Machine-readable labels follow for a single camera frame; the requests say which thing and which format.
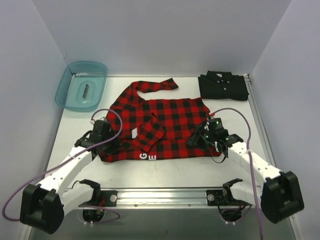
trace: blue plastic tray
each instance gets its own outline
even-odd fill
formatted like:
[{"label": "blue plastic tray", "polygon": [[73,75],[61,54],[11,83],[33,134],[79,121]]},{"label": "blue plastic tray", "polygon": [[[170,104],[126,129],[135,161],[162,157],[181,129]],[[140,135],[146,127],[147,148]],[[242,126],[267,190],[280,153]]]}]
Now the blue plastic tray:
[{"label": "blue plastic tray", "polygon": [[104,93],[107,73],[107,67],[99,62],[69,64],[55,95],[56,104],[76,112],[96,110]]}]

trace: shirt tag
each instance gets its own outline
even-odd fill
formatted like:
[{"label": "shirt tag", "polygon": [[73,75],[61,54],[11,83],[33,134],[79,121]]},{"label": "shirt tag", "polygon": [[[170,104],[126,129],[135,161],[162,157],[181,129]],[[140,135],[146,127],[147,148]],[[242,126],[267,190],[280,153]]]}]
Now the shirt tag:
[{"label": "shirt tag", "polygon": [[138,135],[138,128],[136,127],[135,129],[132,130],[132,138],[135,139]]}]

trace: white table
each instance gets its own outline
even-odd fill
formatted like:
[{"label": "white table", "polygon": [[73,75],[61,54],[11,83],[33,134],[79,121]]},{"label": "white table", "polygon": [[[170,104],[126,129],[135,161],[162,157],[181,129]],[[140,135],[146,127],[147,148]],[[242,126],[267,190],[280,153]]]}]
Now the white table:
[{"label": "white table", "polygon": [[[108,77],[103,97],[98,109],[108,108],[121,92],[134,81],[161,82],[167,77]],[[179,88],[173,91],[141,93],[139,95],[149,99],[181,99],[198,98],[200,91],[196,77],[173,78]],[[248,101],[235,100],[203,100],[211,112],[221,108],[235,108],[241,111],[252,128],[250,148],[265,159],[265,153],[253,113]],[[68,155],[78,138],[92,129],[90,124],[92,112],[74,112],[64,110],[59,129],[54,142],[48,169],[58,165]],[[105,116],[106,112],[98,113],[96,118]],[[248,129],[236,112],[219,112],[223,126],[230,134],[238,134],[245,141]],[[101,188],[129,189],[129,188],[204,188],[221,187],[222,184],[241,178],[250,183],[250,175],[230,159],[217,164],[210,157],[168,159],[168,160],[121,160],[112,163],[102,162],[98,157],[87,165],[75,180],[90,179],[101,184]]]}]

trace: white wall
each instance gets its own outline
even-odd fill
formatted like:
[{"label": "white wall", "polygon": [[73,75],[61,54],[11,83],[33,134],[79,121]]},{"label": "white wall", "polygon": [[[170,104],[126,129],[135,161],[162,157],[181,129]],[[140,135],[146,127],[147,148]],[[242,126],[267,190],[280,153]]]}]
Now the white wall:
[{"label": "white wall", "polygon": [[113,74],[251,73],[291,0],[33,0],[66,62]]},{"label": "white wall", "polygon": [[[0,3],[0,205],[48,163],[61,109],[55,93],[66,64],[31,0]],[[19,218],[21,198],[7,214]],[[0,218],[0,239],[20,223]]]},{"label": "white wall", "polygon": [[293,0],[252,73],[277,165],[298,175],[306,240],[320,235],[320,1]]}]

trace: checkered fabric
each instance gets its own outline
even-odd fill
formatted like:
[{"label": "checkered fabric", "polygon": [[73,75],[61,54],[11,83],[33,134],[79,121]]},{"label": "checkered fabric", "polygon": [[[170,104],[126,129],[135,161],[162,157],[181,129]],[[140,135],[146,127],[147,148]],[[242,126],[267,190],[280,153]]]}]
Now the checkered fabric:
[{"label": "checkered fabric", "polygon": [[[210,112],[201,97],[144,100],[137,93],[177,88],[178,85],[172,78],[162,82],[131,83],[110,107],[123,121],[123,129],[119,136],[122,147],[110,155],[101,153],[102,161],[111,163],[119,160],[219,156],[214,147],[211,151],[205,152],[186,144],[197,125],[206,121]],[[111,112],[106,118],[117,132],[120,128],[118,118]]]}]

